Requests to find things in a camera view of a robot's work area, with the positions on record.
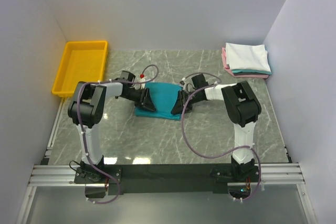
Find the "teal polo t shirt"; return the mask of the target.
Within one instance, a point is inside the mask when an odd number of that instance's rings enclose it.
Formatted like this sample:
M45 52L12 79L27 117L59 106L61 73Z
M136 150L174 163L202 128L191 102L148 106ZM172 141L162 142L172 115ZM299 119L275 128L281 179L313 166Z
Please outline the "teal polo t shirt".
M182 89L179 85L164 82L148 82L145 84L145 87L149 88L150 96L156 111L150 112L141 108L135 108L135 116L174 121L179 121L181 119L181 112L177 115L171 113L177 101L178 92Z

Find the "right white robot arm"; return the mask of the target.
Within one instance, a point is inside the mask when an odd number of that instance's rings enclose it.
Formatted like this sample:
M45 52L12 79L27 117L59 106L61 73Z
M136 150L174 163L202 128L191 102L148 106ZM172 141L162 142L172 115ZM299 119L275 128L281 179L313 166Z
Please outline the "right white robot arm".
M234 126L234 148L230 152L211 157L197 153L194 149L192 152L208 159L232 153L229 176L235 181L245 181L259 173L255 166L257 154L253 145L254 129L261 114L261 105L249 83L243 81L233 84L221 84L220 82L209 84L204 77L204 72L189 76L195 90L188 91L187 83L185 79L182 79L180 84L183 89L177 93L175 105L171 110L172 115L181 116L181 128L184 129L184 114L191 112L193 104L201 101L223 101L228 117Z

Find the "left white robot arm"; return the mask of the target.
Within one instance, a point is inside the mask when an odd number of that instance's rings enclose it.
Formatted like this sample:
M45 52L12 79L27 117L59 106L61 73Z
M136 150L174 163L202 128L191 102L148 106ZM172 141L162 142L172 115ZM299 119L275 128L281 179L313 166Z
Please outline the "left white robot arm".
M80 81L68 107L68 116L78 130L82 158L76 174L90 182L100 182L108 178L104 171L104 157L99 143L98 124L103 117L106 99L122 97L134 102L136 108L156 112L148 88L139 89L135 75L123 70L120 77L103 82Z

